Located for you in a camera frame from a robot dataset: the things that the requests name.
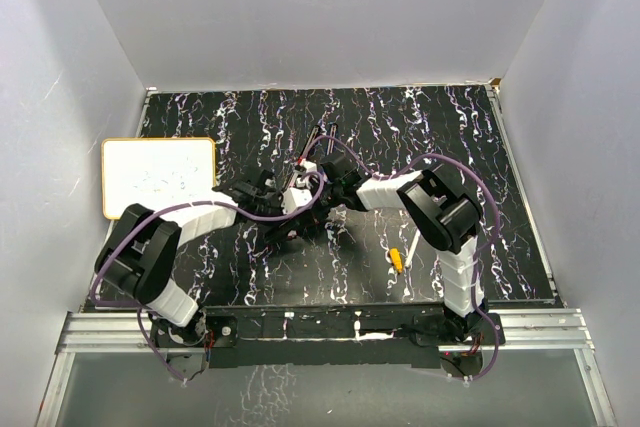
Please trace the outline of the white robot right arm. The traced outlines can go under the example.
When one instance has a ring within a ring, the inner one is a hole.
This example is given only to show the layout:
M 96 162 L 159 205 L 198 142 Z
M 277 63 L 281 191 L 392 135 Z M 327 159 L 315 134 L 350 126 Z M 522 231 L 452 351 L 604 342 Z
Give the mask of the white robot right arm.
M 358 172 L 355 162 L 335 152 L 320 163 L 327 183 L 319 204 L 368 212 L 404 210 L 435 250 L 443 281 L 442 339 L 471 342 L 482 329 L 483 305 L 477 266 L 481 209 L 460 185 L 447 183 L 432 169 L 379 180 Z

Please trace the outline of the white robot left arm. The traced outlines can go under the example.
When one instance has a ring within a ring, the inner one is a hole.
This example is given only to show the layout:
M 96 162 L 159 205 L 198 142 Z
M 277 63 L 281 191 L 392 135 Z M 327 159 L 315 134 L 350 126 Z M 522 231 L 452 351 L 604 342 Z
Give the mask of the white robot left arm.
M 173 279 L 179 248 L 247 220 L 296 220 L 311 210 L 323 188 L 323 175 L 317 171 L 301 174 L 281 190 L 271 172 L 258 170 L 159 210 L 132 204 L 96 259 L 90 298 L 97 307 L 117 307 L 117 302 L 97 297 L 102 284 L 110 285 L 128 298 L 123 308 L 144 308 L 174 341 L 197 345 L 206 336 L 207 323 L 198 302 Z

